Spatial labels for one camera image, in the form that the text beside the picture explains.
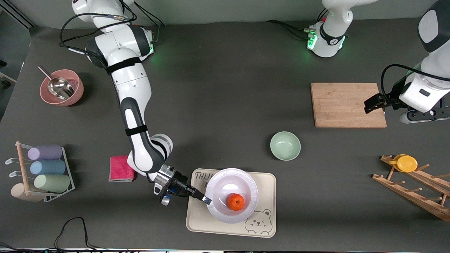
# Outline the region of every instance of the clear plastic plate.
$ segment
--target clear plastic plate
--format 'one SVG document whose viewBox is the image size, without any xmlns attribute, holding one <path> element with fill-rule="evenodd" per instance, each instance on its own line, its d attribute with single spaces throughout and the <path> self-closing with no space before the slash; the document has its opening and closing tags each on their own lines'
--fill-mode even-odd
<svg viewBox="0 0 450 253">
<path fill-rule="evenodd" d="M 226 205 L 228 195 L 237 193 L 244 198 L 244 208 L 233 211 Z M 210 198 L 209 212 L 219 221 L 234 224 L 247 220 L 258 204 L 258 188 L 245 171 L 229 168 L 217 172 L 206 186 L 205 195 Z"/>
</svg>

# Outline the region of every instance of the green bowl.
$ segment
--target green bowl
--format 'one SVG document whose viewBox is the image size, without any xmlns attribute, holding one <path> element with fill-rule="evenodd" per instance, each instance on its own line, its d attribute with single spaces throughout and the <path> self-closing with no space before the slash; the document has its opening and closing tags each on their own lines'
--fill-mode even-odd
<svg viewBox="0 0 450 253">
<path fill-rule="evenodd" d="M 276 158 L 283 161 L 297 157 L 301 147 L 297 136 L 290 132 L 279 132 L 270 140 L 270 150 Z"/>
</svg>

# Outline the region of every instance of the cutting board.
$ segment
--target cutting board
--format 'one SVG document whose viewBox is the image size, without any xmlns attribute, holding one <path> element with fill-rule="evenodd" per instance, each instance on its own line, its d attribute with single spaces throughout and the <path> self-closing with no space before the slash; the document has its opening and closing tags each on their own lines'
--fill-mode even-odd
<svg viewBox="0 0 450 253">
<path fill-rule="evenodd" d="M 364 111 L 377 93 L 376 83 L 311 83 L 315 127 L 385 128 L 383 110 Z"/>
</svg>

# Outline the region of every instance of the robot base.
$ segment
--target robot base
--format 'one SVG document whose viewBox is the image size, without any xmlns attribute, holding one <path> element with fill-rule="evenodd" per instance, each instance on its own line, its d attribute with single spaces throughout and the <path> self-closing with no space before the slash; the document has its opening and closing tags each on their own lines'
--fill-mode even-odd
<svg viewBox="0 0 450 253">
<path fill-rule="evenodd" d="M 310 29 L 319 31 L 322 25 L 322 21 L 317 22 L 315 25 L 311 25 Z M 313 37 L 308 40 L 306 48 L 313 51 L 317 56 L 329 58 L 334 56 L 342 48 L 344 40 L 345 36 L 341 39 L 341 41 L 336 40 L 336 44 L 328 45 L 328 42 L 324 38 L 322 38 L 320 34 L 314 34 Z"/>
</svg>

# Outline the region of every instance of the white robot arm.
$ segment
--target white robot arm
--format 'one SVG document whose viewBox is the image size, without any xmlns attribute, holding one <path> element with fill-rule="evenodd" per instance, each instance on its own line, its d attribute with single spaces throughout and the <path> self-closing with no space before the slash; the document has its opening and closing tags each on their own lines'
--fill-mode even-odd
<svg viewBox="0 0 450 253">
<path fill-rule="evenodd" d="M 398 81 L 392 92 L 376 94 L 365 101 L 366 113 L 392 106 L 394 110 L 407 108 L 403 123 L 415 123 L 448 119 L 450 109 L 444 106 L 443 96 L 450 91 L 450 0 L 439 0 L 422 16 L 418 25 L 419 38 L 428 56 Z"/>
<path fill-rule="evenodd" d="M 98 67 L 106 67 L 116 88 L 117 98 L 126 135 L 132 151 L 128 164 L 139 174 L 154 183 L 154 194 L 160 195 L 162 204 L 170 201 L 168 194 L 193 196 L 206 204 L 211 202 L 194 187 L 187 184 L 187 177 L 165 164 L 173 149 L 172 140 L 164 134 L 150 137 L 144 120 L 144 111 L 152 91 L 141 61 L 153 53 L 153 35 L 138 26 L 123 23 L 125 6 L 133 0 L 73 0 L 76 14 L 109 14 L 110 16 L 83 15 L 79 18 L 93 22 L 104 33 L 89 39 L 85 50 L 94 57 L 89 60 Z"/>
<path fill-rule="evenodd" d="M 332 57 L 345 39 L 345 32 L 353 21 L 353 12 L 350 8 L 359 5 L 368 5 L 378 0 L 322 0 L 329 14 L 325 22 L 318 21 L 309 27 L 311 39 L 307 49 L 320 57 Z"/>
</svg>

